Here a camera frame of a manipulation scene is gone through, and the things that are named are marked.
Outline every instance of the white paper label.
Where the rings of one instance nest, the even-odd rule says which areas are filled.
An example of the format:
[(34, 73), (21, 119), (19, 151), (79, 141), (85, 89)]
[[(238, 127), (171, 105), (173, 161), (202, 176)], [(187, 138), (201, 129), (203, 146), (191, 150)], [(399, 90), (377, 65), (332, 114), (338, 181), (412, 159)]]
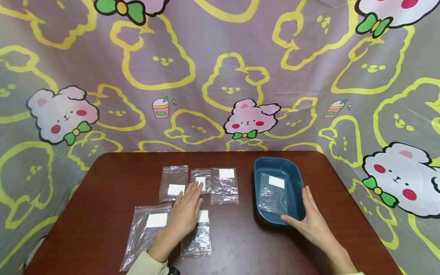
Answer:
[(195, 178), (196, 181), (198, 181), (198, 184), (200, 185), (203, 183), (202, 191), (206, 191), (206, 177), (204, 176), (197, 176)]
[(235, 173), (233, 169), (219, 169), (219, 177), (220, 178), (235, 178)]
[(150, 214), (145, 228), (164, 227), (168, 219), (168, 213)]
[(198, 213), (198, 223), (208, 223), (209, 222), (209, 216), (208, 216), (208, 210), (200, 210)]
[(284, 189), (284, 179), (269, 176), (269, 184)]
[(178, 196), (180, 191), (185, 192), (185, 185), (170, 184), (168, 187), (168, 196)]

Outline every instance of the drink cup illustration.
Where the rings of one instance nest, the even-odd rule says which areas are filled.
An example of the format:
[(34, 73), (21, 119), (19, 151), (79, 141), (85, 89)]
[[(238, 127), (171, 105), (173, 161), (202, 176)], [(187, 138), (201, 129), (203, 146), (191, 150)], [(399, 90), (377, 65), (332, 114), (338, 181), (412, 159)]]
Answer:
[(153, 112), (156, 118), (167, 118), (169, 113), (169, 101), (168, 97), (162, 99), (156, 99), (153, 102)]
[(327, 109), (326, 115), (324, 116), (324, 118), (330, 118), (330, 117), (335, 117), (337, 113), (339, 113), (339, 111), (344, 108), (345, 106), (345, 102), (347, 102), (347, 99), (344, 100), (338, 100), (335, 101), (332, 105), (329, 106), (329, 108)]

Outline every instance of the clear plastic bag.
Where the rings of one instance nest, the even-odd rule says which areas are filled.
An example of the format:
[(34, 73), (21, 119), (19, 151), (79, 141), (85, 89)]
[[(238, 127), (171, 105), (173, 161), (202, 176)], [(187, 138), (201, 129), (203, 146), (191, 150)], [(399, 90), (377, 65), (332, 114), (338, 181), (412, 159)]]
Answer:
[(238, 204), (235, 168), (211, 169), (211, 204)]
[(166, 166), (162, 169), (159, 202), (175, 202), (188, 184), (188, 166)]
[(180, 257), (185, 259), (188, 257), (211, 256), (212, 254), (208, 211), (200, 210), (196, 228), (180, 243)]
[(286, 179), (261, 173), (258, 208), (277, 215), (287, 214)]
[(160, 206), (138, 206), (135, 208), (132, 226), (125, 248), (124, 260), (122, 261), (119, 272), (129, 270), (137, 257), (143, 251), (150, 249), (159, 231), (165, 227), (165, 216), (167, 216), (170, 211), (171, 203)]
[(202, 194), (211, 193), (211, 169), (192, 169), (190, 182), (195, 181), (203, 182)]

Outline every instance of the small plastic bag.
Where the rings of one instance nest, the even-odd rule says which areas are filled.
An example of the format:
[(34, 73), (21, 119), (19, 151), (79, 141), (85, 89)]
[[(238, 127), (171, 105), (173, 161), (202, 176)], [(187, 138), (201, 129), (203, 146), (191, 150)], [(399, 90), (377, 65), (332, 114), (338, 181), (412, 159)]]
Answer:
[(166, 166), (162, 169), (159, 202), (175, 202), (188, 184), (188, 166)]
[(235, 168), (212, 168), (211, 181), (211, 204), (238, 204)]
[(192, 169), (190, 182), (195, 181), (203, 182), (202, 194), (211, 193), (211, 169)]
[(208, 210), (200, 210), (196, 228), (180, 243), (180, 257), (185, 259), (212, 254)]
[(258, 208), (277, 215), (287, 214), (286, 179), (261, 173)]
[(124, 260), (119, 272), (129, 270), (137, 257), (143, 251), (150, 249), (159, 231), (165, 227), (170, 212), (171, 203), (160, 206), (135, 207)]

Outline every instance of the table surface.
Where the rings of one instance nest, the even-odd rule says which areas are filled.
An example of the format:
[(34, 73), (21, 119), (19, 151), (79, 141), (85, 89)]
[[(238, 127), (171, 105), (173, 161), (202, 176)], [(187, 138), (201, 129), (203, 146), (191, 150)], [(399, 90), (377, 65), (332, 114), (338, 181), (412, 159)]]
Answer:
[(324, 254), (297, 231), (260, 225), (254, 217), (253, 163), (287, 158), (299, 168), (316, 204), (356, 267), (365, 274), (400, 274), (327, 158), (313, 151), (107, 153), (87, 173), (25, 274), (116, 275), (135, 206), (157, 205), (162, 168), (237, 169), (239, 205), (210, 205), (213, 255), (170, 264), (182, 275), (331, 274)]

